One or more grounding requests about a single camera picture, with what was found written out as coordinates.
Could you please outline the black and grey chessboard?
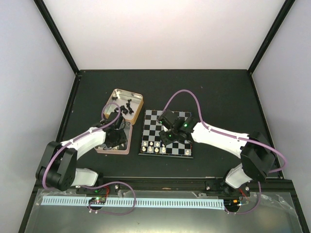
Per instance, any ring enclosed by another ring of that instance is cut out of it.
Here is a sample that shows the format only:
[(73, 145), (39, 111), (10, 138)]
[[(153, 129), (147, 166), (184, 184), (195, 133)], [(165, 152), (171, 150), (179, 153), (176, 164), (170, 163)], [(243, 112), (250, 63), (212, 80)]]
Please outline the black and grey chessboard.
[[(145, 156), (163, 156), (163, 157), (176, 157), (176, 158), (193, 158), (192, 155), (192, 145), (191, 143), (185, 142), (184, 144), (179, 142), (173, 142), (165, 146), (159, 136), (163, 126), (157, 122), (158, 117), (162, 114), (161, 110), (146, 110), (144, 115), (143, 122), (143, 132), (141, 139), (141, 146), (139, 155)], [(148, 147), (150, 142), (153, 142), (152, 147), (154, 148), (153, 152), (148, 152)], [(166, 152), (162, 153), (161, 149), (165, 147)], [(159, 152), (155, 153), (155, 148), (159, 148)]]

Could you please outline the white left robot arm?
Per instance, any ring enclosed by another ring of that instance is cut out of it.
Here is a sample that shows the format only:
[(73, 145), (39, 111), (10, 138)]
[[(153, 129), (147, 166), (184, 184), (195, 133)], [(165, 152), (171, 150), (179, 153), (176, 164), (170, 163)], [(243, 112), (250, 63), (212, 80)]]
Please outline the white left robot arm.
[(35, 178), (44, 188), (66, 191), (73, 186), (87, 186), (94, 194), (101, 193), (104, 181), (88, 168), (78, 168), (77, 161), (90, 150), (104, 146), (111, 149), (127, 141), (121, 113), (112, 112), (107, 119), (90, 127), (81, 135), (61, 143), (50, 142), (43, 153)]

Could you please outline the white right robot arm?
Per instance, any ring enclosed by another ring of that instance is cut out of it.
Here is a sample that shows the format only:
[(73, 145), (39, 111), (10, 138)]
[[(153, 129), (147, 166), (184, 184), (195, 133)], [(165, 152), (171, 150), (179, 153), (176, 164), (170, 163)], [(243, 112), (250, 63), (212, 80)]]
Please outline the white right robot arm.
[(276, 159), (276, 153), (259, 132), (235, 133), (207, 125), (193, 117), (183, 119), (170, 110), (165, 110), (157, 119), (164, 129), (159, 135), (164, 145), (173, 142), (207, 144), (227, 151), (241, 160), (230, 169), (221, 183), (222, 192), (231, 196), (245, 183), (263, 182)]

